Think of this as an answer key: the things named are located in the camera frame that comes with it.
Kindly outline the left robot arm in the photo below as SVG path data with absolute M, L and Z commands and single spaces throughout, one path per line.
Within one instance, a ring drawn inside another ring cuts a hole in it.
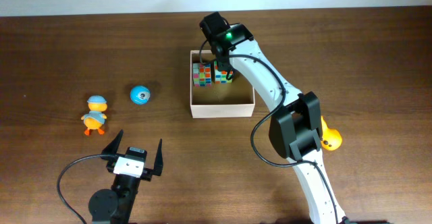
M 115 178 L 109 189 L 99 190 L 90 198 L 88 209 L 92 223 L 128 223 L 140 183 L 162 174 L 162 143 L 158 144 L 153 168 L 148 168 L 147 151 L 129 147 L 124 154 L 117 152 L 123 133 L 120 131 L 102 150 L 101 158 L 107 162 L 106 168 Z

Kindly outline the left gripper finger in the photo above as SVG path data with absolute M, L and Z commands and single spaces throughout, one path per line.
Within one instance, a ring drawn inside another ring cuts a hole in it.
M 101 158 L 103 160 L 109 160 L 111 155 L 116 155 L 120 142 L 122 141 L 122 136 L 124 134 L 123 130 L 120 130 L 117 136 L 102 150 L 101 154 L 103 155 Z
M 163 139 L 159 140 L 158 149 L 155 157 L 155 162 L 153 165 L 153 175 L 161 176 L 163 172 L 163 153 L 162 153 Z

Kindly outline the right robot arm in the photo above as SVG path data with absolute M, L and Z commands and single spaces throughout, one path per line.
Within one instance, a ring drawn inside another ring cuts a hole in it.
M 252 129 L 254 136 L 270 122 L 269 140 L 292 168 L 300 182 L 313 223 L 349 223 L 332 190 L 323 162 L 322 145 L 333 146 L 324 130 L 320 101 L 313 92 L 291 85 L 265 57 L 252 33 L 241 23 L 229 24 L 219 13 L 205 16 L 199 24 L 215 56 L 218 69 L 239 72 L 266 104 L 269 113 Z

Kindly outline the yellow rubber animal toy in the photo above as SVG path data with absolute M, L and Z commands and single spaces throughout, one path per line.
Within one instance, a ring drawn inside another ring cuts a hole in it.
M 337 150 L 342 145 L 341 134 L 336 129 L 329 128 L 323 116 L 321 116 L 321 125 L 323 130 L 321 146 L 326 150 Z

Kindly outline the orange duck with blue hat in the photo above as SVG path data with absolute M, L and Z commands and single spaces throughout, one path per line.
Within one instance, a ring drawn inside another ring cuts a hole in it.
M 93 95 L 88 98 L 87 105 L 89 112 L 80 118 L 86 127 L 84 134 L 90 136 L 90 133 L 96 130 L 99 135 L 103 135 L 105 133 L 103 126 L 107 119 L 104 114 L 107 110 L 107 101 L 101 95 Z

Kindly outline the colourful puzzle cube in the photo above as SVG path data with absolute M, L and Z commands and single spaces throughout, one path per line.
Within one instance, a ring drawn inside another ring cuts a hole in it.
M 212 85 L 211 65 L 193 63 L 192 81 L 195 87 L 208 87 Z
M 216 84 L 229 84 L 232 82 L 233 71 L 219 71 L 217 62 L 213 63 L 214 82 Z

